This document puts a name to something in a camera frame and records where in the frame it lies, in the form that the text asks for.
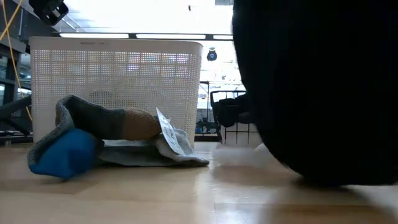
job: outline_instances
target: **laundry basket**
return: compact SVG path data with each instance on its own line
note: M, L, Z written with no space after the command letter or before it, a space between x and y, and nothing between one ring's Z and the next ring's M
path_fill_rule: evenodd
M193 144L202 45L197 42L30 38L34 141L55 127L55 105L76 95L108 109L156 107Z

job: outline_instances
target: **black camera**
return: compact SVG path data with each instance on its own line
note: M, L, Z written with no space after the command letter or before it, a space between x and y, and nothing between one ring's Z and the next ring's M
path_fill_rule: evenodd
M217 59L217 53L215 49L210 49L209 53L207 54L207 60L208 61L214 61Z

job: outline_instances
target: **wooden floor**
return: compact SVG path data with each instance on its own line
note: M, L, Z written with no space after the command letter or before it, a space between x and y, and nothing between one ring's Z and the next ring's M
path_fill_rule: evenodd
M213 143L195 149L211 159ZM29 146L0 148L0 223L398 223L397 187L312 189L272 162L107 168L69 182L34 175Z

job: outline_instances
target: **paper tag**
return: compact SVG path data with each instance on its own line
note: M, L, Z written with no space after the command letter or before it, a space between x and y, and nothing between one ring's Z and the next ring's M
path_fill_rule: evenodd
M181 146L178 144L177 138L175 136L175 132L173 127L171 126L170 122L167 120L165 116L160 112L158 108L156 108L157 117L159 118L160 127L162 128L163 136L166 139L169 146L172 150L179 154L185 155L182 151Z

